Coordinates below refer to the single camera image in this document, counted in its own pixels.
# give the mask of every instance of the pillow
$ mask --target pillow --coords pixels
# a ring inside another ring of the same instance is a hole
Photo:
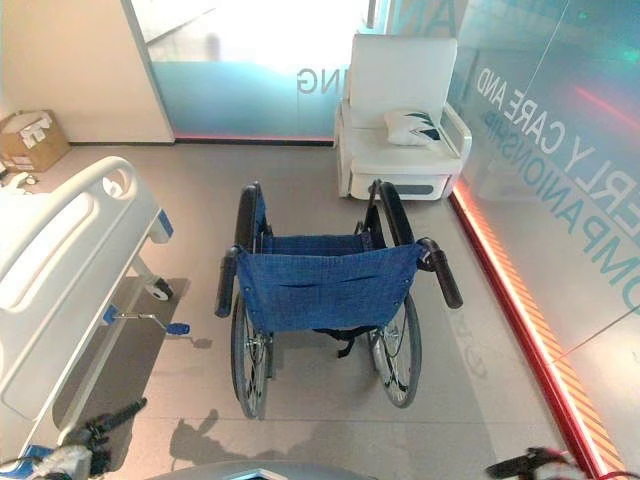
[[[384,114],[389,136],[387,140],[394,145],[425,146],[440,140],[428,113],[412,110],[392,110]]]

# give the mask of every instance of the glass partition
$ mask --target glass partition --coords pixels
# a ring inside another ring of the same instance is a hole
[[[466,0],[134,0],[178,138],[331,140],[354,33],[455,36]]]
[[[457,194],[602,472],[640,470],[639,19],[472,0],[449,98],[473,133]]]

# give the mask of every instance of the white cushion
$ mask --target white cushion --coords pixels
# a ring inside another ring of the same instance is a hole
[[[387,141],[394,145],[427,146],[440,141],[431,116],[415,110],[392,110],[384,114]]]
[[[429,112],[440,123],[456,60],[454,38],[355,35],[349,67],[353,126],[384,127],[394,109]]]
[[[462,162],[446,141],[430,147],[399,147],[387,141],[386,128],[345,129],[353,173],[390,175],[455,175]]]

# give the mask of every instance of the tiled floor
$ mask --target tiled floor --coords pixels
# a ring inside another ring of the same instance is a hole
[[[406,204],[416,237],[429,235],[447,252],[465,300],[450,311],[435,277],[416,277],[423,365],[414,404],[399,410],[387,401],[363,342],[338,360],[328,337],[292,333],[276,340],[266,419],[246,420],[231,386],[231,321],[213,315],[240,188],[261,182],[282,234],[351,232],[365,203],[338,198],[329,148],[76,147],[37,189],[106,155],[131,161],[167,211],[174,237],[147,242],[142,254],[165,278],[187,281],[173,321],[192,327],[190,338],[165,341],[146,389],[149,405],[135,420],[124,466],[109,479],[245,458],[332,464],[381,480],[473,479],[526,447],[562,447],[448,202]]]

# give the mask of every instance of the cardboard box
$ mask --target cardboard box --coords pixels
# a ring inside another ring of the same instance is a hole
[[[2,163],[10,172],[44,172],[70,149],[50,110],[21,111],[0,121]]]

